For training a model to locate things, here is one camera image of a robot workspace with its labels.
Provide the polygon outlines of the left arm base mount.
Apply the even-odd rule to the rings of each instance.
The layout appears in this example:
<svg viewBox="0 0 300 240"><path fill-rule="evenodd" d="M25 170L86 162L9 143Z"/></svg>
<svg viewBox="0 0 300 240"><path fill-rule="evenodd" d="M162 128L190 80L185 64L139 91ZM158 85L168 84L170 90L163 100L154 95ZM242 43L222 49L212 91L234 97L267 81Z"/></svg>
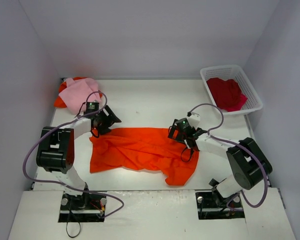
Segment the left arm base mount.
<svg viewBox="0 0 300 240"><path fill-rule="evenodd" d="M60 202L59 223L103 223L107 197L99 194L64 193Z"/></svg>

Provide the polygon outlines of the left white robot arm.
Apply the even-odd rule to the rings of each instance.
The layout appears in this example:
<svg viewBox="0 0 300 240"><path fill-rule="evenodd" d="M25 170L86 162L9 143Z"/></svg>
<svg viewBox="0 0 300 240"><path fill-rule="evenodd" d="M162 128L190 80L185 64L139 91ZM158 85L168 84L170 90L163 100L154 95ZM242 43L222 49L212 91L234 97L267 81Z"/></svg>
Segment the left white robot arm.
<svg viewBox="0 0 300 240"><path fill-rule="evenodd" d="M44 127L41 136L46 136L39 144L36 164L46 172L52 173L64 192L72 197L72 204L79 210L90 204L88 185L80 178L75 167L75 139L86 133L98 138L109 133L110 127L122 121L108 105L99 109L99 103L87 102L83 116L76 116L74 122L56 130Z"/></svg>

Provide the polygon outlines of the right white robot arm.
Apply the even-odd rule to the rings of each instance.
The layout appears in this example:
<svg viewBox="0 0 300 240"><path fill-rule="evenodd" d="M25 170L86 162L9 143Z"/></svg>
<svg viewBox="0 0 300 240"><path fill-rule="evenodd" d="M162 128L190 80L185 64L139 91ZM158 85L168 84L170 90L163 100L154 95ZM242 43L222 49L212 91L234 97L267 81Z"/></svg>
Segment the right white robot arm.
<svg viewBox="0 0 300 240"><path fill-rule="evenodd" d="M217 139L209 136L206 130L192 126L189 120L175 119L168 130L168 138L184 144L191 157L195 152L208 152L227 159L232 171L220 182L210 181L211 200L215 205L223 206L236 193L251 190L272 173L272 165L251 137L237 141Z"/></svg>

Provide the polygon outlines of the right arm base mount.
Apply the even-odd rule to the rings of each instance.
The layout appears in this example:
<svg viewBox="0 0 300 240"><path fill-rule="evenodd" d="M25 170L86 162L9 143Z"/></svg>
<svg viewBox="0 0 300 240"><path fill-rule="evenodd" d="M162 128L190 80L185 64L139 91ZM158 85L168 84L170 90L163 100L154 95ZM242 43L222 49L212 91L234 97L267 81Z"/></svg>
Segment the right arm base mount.
<svg viewBox="0 0 300 240"><path fill-rule="evenodd" d="M241 198L238 196L230 203L228 201L233 197L224 198L217 189L196 190L195 200L199 220L231 220L244 219L245 213Z"/></svg>

